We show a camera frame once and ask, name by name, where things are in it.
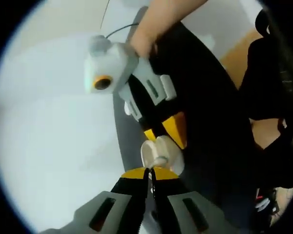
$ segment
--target floor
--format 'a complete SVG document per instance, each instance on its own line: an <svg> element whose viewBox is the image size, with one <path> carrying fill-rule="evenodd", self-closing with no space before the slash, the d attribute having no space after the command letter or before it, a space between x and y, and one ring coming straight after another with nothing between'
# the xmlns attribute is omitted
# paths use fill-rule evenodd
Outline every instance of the floor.
<svg viewBox="0 0 293 234"><path fill-rule="evenodd" d="M241 86L243 76L247 68L248 48L250 44L258 38L261 38L261 35L259 35L255 29L251 30L242 40L236 44L233 49L231 49L221 59L221 63L224 65L237 88ZM266 119L261 121L251 120L251 122L254 139L256 143L263 149L269 146L280 136L280 133L277 129L277 119ZM282 216L292 197L293 188L277 188L277 202L280 211L272 217L271 225Z"/></svg>

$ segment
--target cable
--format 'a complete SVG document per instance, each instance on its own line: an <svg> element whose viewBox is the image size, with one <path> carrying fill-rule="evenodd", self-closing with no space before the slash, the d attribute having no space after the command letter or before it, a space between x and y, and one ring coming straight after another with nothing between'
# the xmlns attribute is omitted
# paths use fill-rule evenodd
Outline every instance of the cable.
<svg viewBox="0 0 293 234"><path fill-rule="evenodd" d="M139 25L139 23L132 23L132 24L126 25L122 28L119 28L119 29L115 30L114 32L110 33L109 35L107 35L106 39L108 39L110 36L112 36L114 33L117 33L118 31L121 31L121 30L128 28L128 27L131 27L131 26L136 26L136 25Z"/></svg>

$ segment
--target black table surface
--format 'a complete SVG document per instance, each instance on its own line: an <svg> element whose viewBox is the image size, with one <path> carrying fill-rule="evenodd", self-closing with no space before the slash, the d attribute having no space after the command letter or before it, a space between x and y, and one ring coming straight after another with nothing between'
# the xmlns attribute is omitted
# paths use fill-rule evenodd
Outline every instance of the black table surface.
<svg viewBox="0 0 293 234"><path fill-rule="evenodd" d="M188 146L180 175L189 190L219 206L235 226L248 228L256 194L256 149L251 125L239 93L211 51L182 23L158 41L151 57L156 73L168 74L181 98L187 121ZM142 167L140 147L146 137L138 122L124 112L114 94L114 115L125 170ZM144 226L160 233L146 201Z"/></svg>

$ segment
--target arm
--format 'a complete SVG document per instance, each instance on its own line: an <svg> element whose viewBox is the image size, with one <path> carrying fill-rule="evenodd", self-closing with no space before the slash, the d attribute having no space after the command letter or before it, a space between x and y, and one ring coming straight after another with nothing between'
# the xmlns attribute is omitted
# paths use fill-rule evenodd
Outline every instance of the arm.
<svg viewBox="0 0 293 234"><path fill-rule="evenodd" d="M131 39L131 45L139 56L147 58L161 35L206 1L153 0Z"/></svg>

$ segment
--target white wall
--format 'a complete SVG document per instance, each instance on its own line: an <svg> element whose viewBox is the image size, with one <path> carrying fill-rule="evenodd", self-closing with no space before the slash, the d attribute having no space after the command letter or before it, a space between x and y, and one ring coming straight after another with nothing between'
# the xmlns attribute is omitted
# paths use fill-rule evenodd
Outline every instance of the white wall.
<svg viewBox="0 0 293 234"><path fill-rule="evenodd" d="M146 1L110 0L101 33L132 23ZM209 0L184 23L220 58L253 27L260 8L245 1ZM0 179L35 231L69 222L124 170L112 97L88 96L83 88L87 42L105 6L102 0L82 2L87 5L50 0L37 9L0 64ZM94 4L98 12L91 11ZM128 31L111 39L125 41Z"/></svg>

